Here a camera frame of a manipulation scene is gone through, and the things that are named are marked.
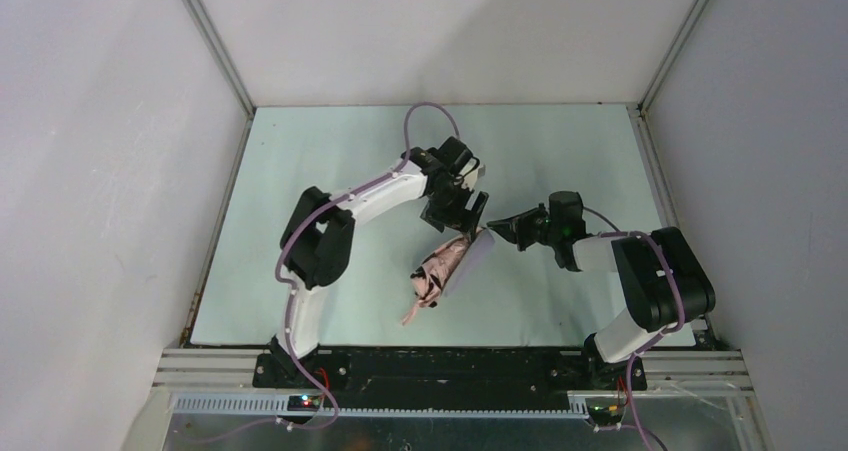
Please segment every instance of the metal frame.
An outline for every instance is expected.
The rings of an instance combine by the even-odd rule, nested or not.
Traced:
[[[209,266],[235,185],[256,107],[250,99],[247,89],[202,0],[183,1],[228,84],[248,116],[248,122],[239,143],[238,157],[233,165],[226,196],[207,252],[206,263],[183,332],[185,339],[188,337],[187,333],[193,324],[194,316],[196,316],[197,306],[208,277]],[[695,0],[665,53],[643,98],[639,103],[627,105],[631,125],[663,225],[677,225],[679,219],[645,117],[709,1]],[[285,405],[280,404],[280,397],[294,393],[299,394],[303,390],[254,389],[252,387],[254,366],[256,357],[262,352],[264,351],[259,349],[165,349],[153,380],[148,403],[142,409],[128,434],[124,449],[161,449],[165,442],[168,423],[174,413],[264,413],[273,415],[280,410],[285,410]],[[734,428],[741,449],[743,451],[774,449],[766,432],[762,412],[757,403],[742,354],[739,351],[649,351],[643,356],[643,363],[648,380],[648,389],[635,392],[634,395],[637,398],[691,397],[693,399],[705,399],[724,397],[727,402],[727,411],[734,417]],[[490,417],[489,414],[491,414],[491,417],[498,418],[562,417],[573,419],[585,416],[587,399],[613,397],[613,395],[609,391],[572,391],[569,393],[569,398],[575,403],[572,409],[558,414],[527,413],[521,412],[521,410],[507,413],[442,413],[439,411],[411,413],[400,410],[345,409],[342,410],[342,415]]]

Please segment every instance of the pink cloth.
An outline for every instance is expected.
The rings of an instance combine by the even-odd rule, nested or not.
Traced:
[[[412,321],[419,309],[436,307],[436,301],[442,296],[445,284],[459,266],[470,244],[464,236],[457,236],[427,256],[421,266],[410,275],[418,299],[401,320],[402,325],[406,326]]]

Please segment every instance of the white panel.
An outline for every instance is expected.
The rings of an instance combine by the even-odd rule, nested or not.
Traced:
[[[650,119],[780,450],[845,449],[846,23],[848,0],[714,0]]]
[[[622,229],[660,226],[623,105],[452,106],[464,141],[486,165],[483,222],[579,191]],[[300,194],[359,185],[403,151],[405,106],[261,108],[227,209],[195,323],[195,344],[265,344],[279,330],[288,288],[274,280],[279,240]],[[410,121],[414,146],[450,134],[436,110]],[[400,320],[415,302],[409,274],[455,233],[419,218],[423,200],[357,227],[345,274],[328,288],[323,344],[393,346],[582,345],[624,309],[618,275],[559,269],[553,251],[505,241],[438,307]],[[593,232],[605,225],[587,217]],[[665,344],[694,344],[691,332]]]
[[[258,105],[641,99],[694,0],[204,0]]]
[[[119,449],[244,116],[181,0],[0,0],[0,448]]]

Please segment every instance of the work surface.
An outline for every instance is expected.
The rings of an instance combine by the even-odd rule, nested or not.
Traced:
[[[526,211],[554,191],[578,191],[621,229],[660,220],[624,105],[451,106],[463,141],[486,165],[481,222]],[[261,108],[256,114],[193,344],[265,344],[279,330],[288,289],[274,279],[279,241],[300,194],[334,192],[385,172],[404,149],[407,107]],[[410,121],[413,146],[451,133],[435,109]],[[559,269],[553,251],[494,251],[438,307],[401,326],[414,302],[409,274],[450,239],[405,203],[356,228],[350,265],[331,286],[321,342],[387,346],[579,346],[624,309],[618,276]],[[588,231],[608,228],[591,215]],[[665,345],[694,344],[690,328]]]

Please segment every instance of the wall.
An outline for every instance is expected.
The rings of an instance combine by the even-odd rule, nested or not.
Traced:
[[[260,106],[637,101],[694,0],[204,0]]]
[[[848,0],[714,0],[651,110],[778,449],[845,449]]]
[[[118,449],[244,116],[180,0],[0,0],[0,445]]]

